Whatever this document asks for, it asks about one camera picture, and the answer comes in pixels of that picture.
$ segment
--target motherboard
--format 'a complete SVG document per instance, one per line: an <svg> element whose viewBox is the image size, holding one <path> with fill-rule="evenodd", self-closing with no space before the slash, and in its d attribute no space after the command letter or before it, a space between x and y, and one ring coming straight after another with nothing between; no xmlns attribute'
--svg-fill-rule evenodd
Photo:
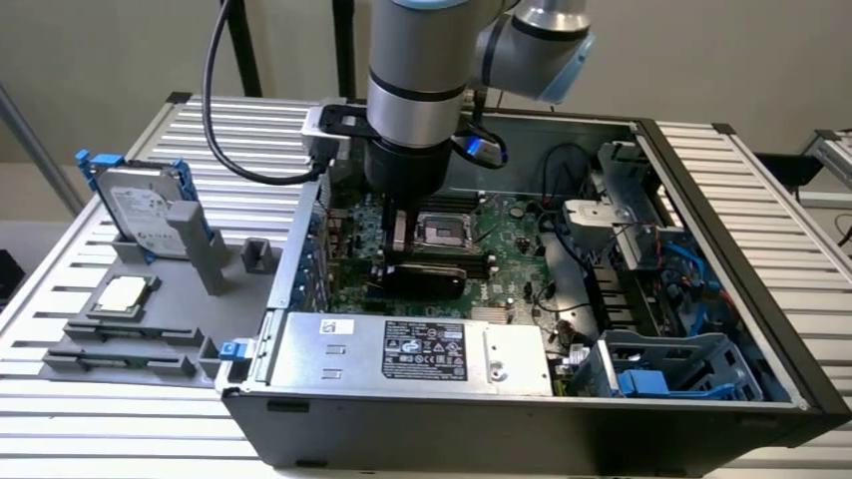
<svg viewBox="0 0 852 479"><path fill-rule="evenodd" d="M541 318L542 311L531 303L533 295L549 284L537 239L542 215L537 202L526 196L483 194L473 198L466 214L421 214L423 240L431 241L427 247L435 242L435 246L451 244L467 248L469 260L491 258L486 277L469 276L462 293L451 299L390 297L382 286L370 281L375 258L385 247L383 205L377 196L366 194L347 209L331 210L337 234L331 242L330 312L551 323L551 318ZM466 236L458 232L463 222L469 226Z"/></svg>

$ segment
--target gray floor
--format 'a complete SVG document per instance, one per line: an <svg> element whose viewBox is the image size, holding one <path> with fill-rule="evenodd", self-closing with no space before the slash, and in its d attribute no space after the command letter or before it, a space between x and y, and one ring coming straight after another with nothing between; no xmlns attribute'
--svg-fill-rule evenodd
<svg viewBox="0 0 852 479"><path fill-rule="evenodd" d="M0 222L0 249L7 249L26 275L38 266L69 223Z"/></svg>

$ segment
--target blue cable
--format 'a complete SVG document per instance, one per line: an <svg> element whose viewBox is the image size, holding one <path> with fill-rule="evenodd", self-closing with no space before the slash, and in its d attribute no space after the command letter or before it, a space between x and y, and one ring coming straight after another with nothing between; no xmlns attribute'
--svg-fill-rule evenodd
<svg viewBox="0 0 852 479"><path fill-rule="evenodd" d="M697 335L697 331L701 330L701 325L703 324L703 315L706 312L706 304L702 302L697 303L697 310L694 311L694 322L691 323L691 327L689 327L689 333L686 337L691 337Z"/></svg>

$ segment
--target black cable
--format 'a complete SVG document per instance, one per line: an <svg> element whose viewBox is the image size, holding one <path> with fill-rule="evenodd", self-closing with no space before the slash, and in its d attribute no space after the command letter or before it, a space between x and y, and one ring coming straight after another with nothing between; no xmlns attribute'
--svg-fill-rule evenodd
<svg viewBox="0 0 852 479"><path fill-rule="evenodd" d="M498 226L502 224L502 211L505 210L505 204L502 202L499 202L499 214L495 217L495 223L493 224L493 226L490 228L487 228L487 230L478 235L474 239L473 239L473 244L478 243L481 240L483 240L485 238L487 238L487 235L490 235L493 233L493 231L498 228Z"/></svg>
<svg viewBox="0 0 852 479"><path fill-rule="evenodd" d="M570 168L567 167L567 164L562 164L561 165L561 170L558 170L558 173L555 174L555 180L553 180L553 188L549 190L549 199L550 200L553 200L553 198L555 198L555 192L558 190L558 179L561 178L561 173L562 172L566 174L569 182L573 179L573 176L570 175Z"/></svg>
<svg viewBox="0 0 852 479"><path fill-rule="evenodd" d="M502 91L499 91L498 102L502 100L501 97ZM466 122L465 127L454 133L454 135L459 138L465 137L478 137L487 142L495 143L499 149L499 163L494 164L491 162L479 160L470 153L466 152L466 147L459 145L455 141L450 141L451 151L465 160L467 163L485 168L487 170L498 170L507 164L507 147L505 146L505 141L495 133L490 132L487 128L481 124L481 114L483 112L483 103L485 103L485 89L473 90L473 110L469 114L469 121Z"/></svg>
<svg viewBox="0 0 852 479"><path fill-rule="evenodd" d="M841 247L846 244L846 242L849 242L849 240L852 240L852 225L849 225L849 230L846 230L845 234L842 233L842 230L839 230L839 219L843 217L852 218L852 214L843 213L834 217L834 228L837 229L837 232L839 232L839 235L842 235L842 238L837 242L837 245Z"/></svg>
<svg viewBox="0 0 852 479"><path fill-rule="evenodd" d="M549 217L550 215L555 215L557 212L549 212L547 210L545 210L543 208L541 208L541 214L537 216L537 219L534 220L534 230L538 232L538 234L541 233L551 233L553 229L546 229L543 227L543 223L541 222L541 220L543 220L546 217Z"/></svg>
<svg viewBox="0 0 852 479"><path fill-rule="evenodd" d="M210 114L210 90L213 87L213 68L215 64L215 51L218 50L218 42L222 38L222 30L225 28L225 21L230 14L231 0L222 2L222 8L218 11L218 17L215 19L215 26L213 28L213 36L210 37L210 44L207 46L207 56L203 62L203 76L201 79L201 124L203 126L203 138L207 141L207 147L213 157L218 160L218 163L230 170L230 172L246 180L261 183L263 185L287 186L299 185L305 182L311 182L325 172L330 158L325 158L311 164L310 170L306 173L294 175L291 177L266 177L257 173L249 172L239 165L237 165L222 152L215 135L213 133L213 116Z"/></svg>
<svg viewBox="0 0 852 479"><path fill-rule="evenodd" d="M550 160L553 154L562 148L573 148L573 149L578 150L585 155L585 158L587 160L590 160L590 158L591 158L591 155L585 150L585 148L581 147L574 142L559 143L559 144L553 145L551 147L549 147L546 149L546 151L543 152L542 166L541 166L541 201L542 202L546 201L546 169L549 167L549 160ZM570 187L571 188L577 188L575 180L574 180L573 176L569 174L569 171L567 171L567 181L570 182Z"/></svg>
<svg viewBox="0 0 852 479"><path fill-rule="evenodd" d="M575 252L573 252L573 248L570 247L570 244L567 243L567 238L565 238L563 234L561 233L561 229L558 228L557 222L553 222L553 233L555 234L555 239L558 240L558 243L561 244L561 247L563 248L565 252L567 253L567 256L570 256L570 259L573 259L575 261L575 264L582 268L582 270L589 275L591 275L593 274L591 268L585 263L585 261L582 261L579 256L575 255Z"/></svg>
<svg viewBox="0 0 852 479"><path fill-rule="evenodd" d="M553 309L543 306L541 304L541 296L543 295L543 292L546 291L546 289L550 287L551 284L553 284L553 281L550 281L549 284L537 292L537 294L534 295L531 299L531 303L537 306L538 309L546 312L559 313L559 312L573 311L574 309L579 309L581 307L586 307L586 306L590 307L590 304L587 302L581 302L579 304L574 304L573 306L563 307L562 309Z"/></svg>

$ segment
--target sticker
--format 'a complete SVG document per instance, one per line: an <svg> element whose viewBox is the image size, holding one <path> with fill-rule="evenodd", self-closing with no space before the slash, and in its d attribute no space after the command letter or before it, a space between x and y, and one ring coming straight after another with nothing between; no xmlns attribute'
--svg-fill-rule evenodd
<svg viewBox="0 0 852 479"><path fill-rule="evenodd" d="M183 256L183 242L165 221L170 205L162 196L150 190L125 187L110 188L109 194L138 245L155 255Z"/></svg>
<svg viewBox="0 0 852 479"><path fill-rule="evenodd" d="M386 321L383 347L385 378L466 381L463 324Z"/></svg>
<svg viewBox="0 0 852 479"><path fill-rule="evenodd" d="M319 321L319 334L353 334L355 321L353 319L322 319Z"/></svg>

